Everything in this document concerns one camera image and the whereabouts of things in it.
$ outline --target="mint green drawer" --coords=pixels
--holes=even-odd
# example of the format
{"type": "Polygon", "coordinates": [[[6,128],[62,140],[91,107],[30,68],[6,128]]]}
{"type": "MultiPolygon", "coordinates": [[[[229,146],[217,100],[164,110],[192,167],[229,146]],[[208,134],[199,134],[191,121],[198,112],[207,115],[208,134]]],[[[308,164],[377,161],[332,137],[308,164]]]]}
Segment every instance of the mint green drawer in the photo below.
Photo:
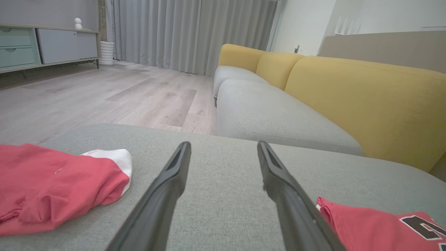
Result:
{"type": "Polygon", "coordinates": [[[31,46],[29,29],[0,27],[0,46],[31,46]]]}
{"type": "Polygon", "coordinates": [[[32,48],[0,49],[0,67],[35,63],[32,48]]]}

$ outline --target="white vase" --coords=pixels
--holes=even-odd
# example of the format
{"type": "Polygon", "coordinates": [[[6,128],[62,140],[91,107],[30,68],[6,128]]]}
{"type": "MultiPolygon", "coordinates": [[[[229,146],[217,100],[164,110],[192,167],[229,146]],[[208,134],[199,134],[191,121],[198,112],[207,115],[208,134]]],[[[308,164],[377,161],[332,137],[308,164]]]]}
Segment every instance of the white vase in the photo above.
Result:
{"type": "Polygon", "coordinates": [[[114,42],[101,41],[102,57],[99,59],[99,65],[114,65],[113,63],[113,48],[114,42]]]}

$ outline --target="curtain fold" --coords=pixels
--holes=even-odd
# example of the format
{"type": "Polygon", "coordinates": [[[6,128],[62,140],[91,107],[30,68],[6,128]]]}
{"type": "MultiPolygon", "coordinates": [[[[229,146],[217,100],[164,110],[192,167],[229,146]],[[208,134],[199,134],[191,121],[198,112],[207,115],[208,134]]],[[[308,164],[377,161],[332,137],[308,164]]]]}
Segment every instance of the curtain fold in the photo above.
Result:
{"type": "Polygon", "coordinates": [[[269,0],[113,0],[115,58],[212,76],[220,47],[265,50],[269,0]]]}

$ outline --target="yellow sofa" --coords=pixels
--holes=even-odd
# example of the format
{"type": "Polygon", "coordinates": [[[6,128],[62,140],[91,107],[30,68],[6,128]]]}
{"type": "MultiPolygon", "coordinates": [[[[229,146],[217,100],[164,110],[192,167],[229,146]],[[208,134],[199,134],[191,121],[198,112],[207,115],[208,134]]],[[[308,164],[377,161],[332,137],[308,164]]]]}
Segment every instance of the yellow sofa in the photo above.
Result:
{"type": "Polygon", "coordinates": [[[223,45],[219,66],[256,73],[348,132],[364,156],[429,172],[446,152],[444,73],[223,45]]]}

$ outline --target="red t-shirt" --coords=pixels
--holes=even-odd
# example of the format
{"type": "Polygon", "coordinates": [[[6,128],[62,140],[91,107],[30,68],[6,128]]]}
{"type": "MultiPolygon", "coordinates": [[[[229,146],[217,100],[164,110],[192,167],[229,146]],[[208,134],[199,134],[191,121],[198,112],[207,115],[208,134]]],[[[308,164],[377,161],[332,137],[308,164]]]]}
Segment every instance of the red t-shirt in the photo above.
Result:
{"type": "Polygon", "coordinates": [[[317,204],[348,251],[446,251],[446,230],[424,212],[393,215],[322,197],[317,204]]]}
{"type": "Polygon", "coordinates": [[[128,189],[130,161],[124,149],[75,156],[31,144],[0,145],[0,236],[53,230],[117,201],[128,189]]]}

